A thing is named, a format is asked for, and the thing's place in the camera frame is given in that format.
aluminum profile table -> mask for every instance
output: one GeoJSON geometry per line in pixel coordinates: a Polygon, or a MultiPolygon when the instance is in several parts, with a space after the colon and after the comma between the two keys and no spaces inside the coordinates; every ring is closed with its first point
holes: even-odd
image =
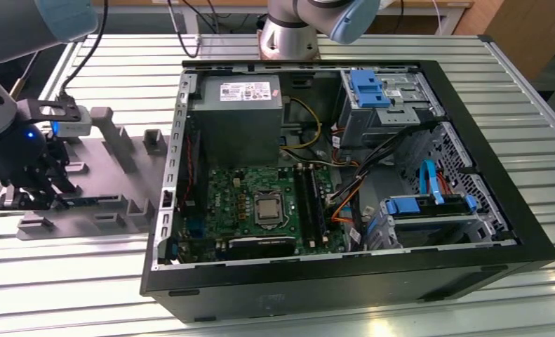
{"type": "MultiPolygon", "coordinates": [[[[41,99],[92,42],[66,47],[41,99]]],[[[204,36],[202,43],[201,59],[257,58],[250,35],[204,36]]],[[[555,243],[555,114],[497,47],[475,37],[416,36],[363,37],[351,46],[320,38],[318,45],[324,59],[440,62],[555,243]]],[[[105,36],[69,94],[86,107],[113,107],[130,135],[146,128],[166,134],[185,59],[170,35],[105,36]]],[[[18,219],[0,216],[0,333],[12,336],[555,337],[555,263],[455,301],[185,325],[138,295],[144,234],[21,242],[18,219]]]]}

wooden wall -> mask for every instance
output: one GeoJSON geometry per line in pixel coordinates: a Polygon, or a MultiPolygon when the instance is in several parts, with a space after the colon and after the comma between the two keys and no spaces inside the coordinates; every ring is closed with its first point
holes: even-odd
{"type": "Polygon", "coordinates": [[[555,0],[475,0],[453,34],[489,35],[527,79],[555,55],[555,0]]]}

sticker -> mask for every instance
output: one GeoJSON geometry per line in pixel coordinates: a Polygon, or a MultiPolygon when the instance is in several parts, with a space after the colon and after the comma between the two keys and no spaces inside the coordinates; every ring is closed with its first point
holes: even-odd
{"type": "Polygon", "coordinates": [[[349,228],[349,237],[353,241],[356,241],[357,244],[360,244],[360,233],[357,230],[353,229],[353,227],[349,228]]]}
{"type": "Polygon", "coordinates": [[[270,100],[270,84],[268,82],[222,83],[220,101],[241,100],[270,100]]]}
{"type": "Polygon", "coordinates": [[[331,141],[333,142],[333,147],[336,149],[339,149],[340,148],[340,138],[333,136],[333,137],[331,137],[331,141]]]}
{"type": "Polygon", "coordinates": [[[401,93],[399,90],[385,90],[385,96],[391,97],[391,96],[399,96],[401,97],[401,93]]]}

power supply label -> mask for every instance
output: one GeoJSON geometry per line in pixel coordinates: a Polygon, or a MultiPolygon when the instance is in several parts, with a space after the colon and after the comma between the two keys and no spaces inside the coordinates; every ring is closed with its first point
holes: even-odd
{"type": "Polygon", "coordinates": [[[240,82],[221,84],[221,102],[241,100],[270,100],[270,85],[268,82],[240,82]]]}

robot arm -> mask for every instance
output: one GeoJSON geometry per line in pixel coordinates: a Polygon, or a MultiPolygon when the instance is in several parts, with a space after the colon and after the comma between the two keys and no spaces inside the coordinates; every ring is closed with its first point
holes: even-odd
{"type": "MultiPolygon", "coordinates": [[[[0,0],[0,63],[70,42],[96,25],[89,0],[0,0]]],[[[34,123],[78,121],[80,116],[73,102],[14,102],[0,86],[0,181],[10,188],[0,209],[48,209],[57,199],[52,185],[61,192],[73,191],[62,143],[54,135],[42,135],[34,123]],[[44,115],[41,107],[60,109],[64,115],[44,115]]]]}
{"type": "Polygon", "coordinates": [[[264,58],[309,60],[318,52],[316,30],[351,44],[364,34],[379,10],[379,0],[269,0],[260,37],[264,58]]]}
{"type": "Polygon", "coordinates": [[[93,32],[89,0],[0,0],[0,63],[93,32]]]}

